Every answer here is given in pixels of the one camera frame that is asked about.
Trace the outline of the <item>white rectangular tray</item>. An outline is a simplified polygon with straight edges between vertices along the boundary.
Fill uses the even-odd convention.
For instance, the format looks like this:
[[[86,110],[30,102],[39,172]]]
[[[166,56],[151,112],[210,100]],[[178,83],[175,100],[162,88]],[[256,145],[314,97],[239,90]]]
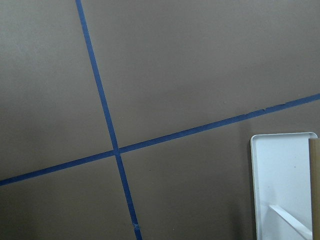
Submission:
[[[313,238],[309,140],[317,137],[313,132],[251,137],[258,240]]]

